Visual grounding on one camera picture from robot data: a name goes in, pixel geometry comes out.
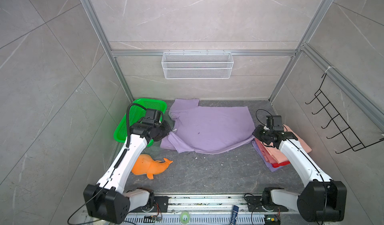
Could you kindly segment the purple t shirt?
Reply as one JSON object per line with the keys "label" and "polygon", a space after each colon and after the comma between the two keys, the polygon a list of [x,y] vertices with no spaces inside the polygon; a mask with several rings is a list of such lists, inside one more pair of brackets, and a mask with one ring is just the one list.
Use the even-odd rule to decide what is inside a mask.
{"label": "purple t shirt", "polygon": [[162,139],[162,149],[217,155],[253,140],[248,107],[202,107],[199,102],[175,99],[169,110],[174,129]]}

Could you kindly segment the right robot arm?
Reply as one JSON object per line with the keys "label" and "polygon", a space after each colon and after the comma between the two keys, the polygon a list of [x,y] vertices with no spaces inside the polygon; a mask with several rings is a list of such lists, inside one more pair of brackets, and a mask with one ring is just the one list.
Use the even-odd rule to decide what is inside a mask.
{"label": "right robot arm", "polygon": [[284,154],[300,176],[304,190],[298,194],[281,188],[265,188],[265,210],[285,207],[300,213],[307,222],[340,222],[345,216],[347,188],[333,180],[308,155],[297,136],[285,131],[281,116],[269,115],[253,132],[262,143]]}

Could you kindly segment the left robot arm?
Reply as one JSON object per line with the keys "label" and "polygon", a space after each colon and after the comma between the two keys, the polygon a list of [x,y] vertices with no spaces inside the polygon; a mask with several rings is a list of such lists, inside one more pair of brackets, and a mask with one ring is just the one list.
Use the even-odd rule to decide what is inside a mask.
{"label": "left robot arm", "polygon": [[83,192],[87,212],[93,218],[121,224],[133,210],[151,211],[156,206],[150,189],[124,191],[130,174],[146,175],[152,180],[172,163],[169,159],[156,161],[142,153],[150,141],[165,138],[171,127],[162,121],[162,111],[140,108],[144,109],[145,115],[133,125],[129,118],[126,119],[127,139],[110,168],[95,185],[87,185]]}

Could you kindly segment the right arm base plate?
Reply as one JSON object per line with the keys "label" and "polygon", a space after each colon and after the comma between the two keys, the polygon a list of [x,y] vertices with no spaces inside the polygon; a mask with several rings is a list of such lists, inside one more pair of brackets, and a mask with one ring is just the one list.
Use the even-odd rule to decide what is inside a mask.
{"label": "right arm base plate", "polygon": [[249,212],[288,212],[289,209],[272,203],[263,202],[262,196],[246,194],[244,196]]}

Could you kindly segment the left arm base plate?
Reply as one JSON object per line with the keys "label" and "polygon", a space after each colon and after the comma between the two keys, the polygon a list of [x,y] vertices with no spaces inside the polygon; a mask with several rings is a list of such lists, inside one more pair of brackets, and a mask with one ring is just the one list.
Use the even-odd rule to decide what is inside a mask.
{"label": "left arm base plate", "polygon": [[169,199],[167,196],[155,196],[144,207],[132,210],[132,213],[165,213],[168,211]]}

